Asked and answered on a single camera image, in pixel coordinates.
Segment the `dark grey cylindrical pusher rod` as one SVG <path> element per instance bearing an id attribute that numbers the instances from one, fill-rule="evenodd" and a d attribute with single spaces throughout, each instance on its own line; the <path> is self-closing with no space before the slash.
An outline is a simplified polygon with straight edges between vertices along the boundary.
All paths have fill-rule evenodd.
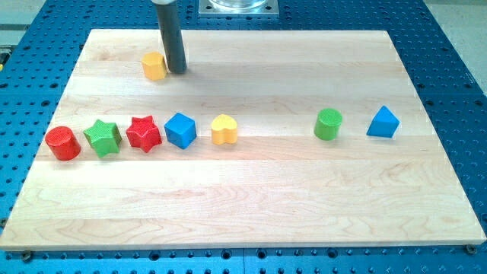
<path id="1" fill-rule="evenodd" d="M 155 1 L 158 24 L 169 71 L 183 74 L 187 69 L 176 1 Z"/>

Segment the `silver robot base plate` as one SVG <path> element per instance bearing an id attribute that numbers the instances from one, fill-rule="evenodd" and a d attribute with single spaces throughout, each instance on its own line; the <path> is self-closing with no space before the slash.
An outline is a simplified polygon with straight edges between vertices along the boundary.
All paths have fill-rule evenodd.
<path id="1" fill-rule="evenodd" d="M 204 18 L 278 16 L 278 0 L 199 0 Z"/>

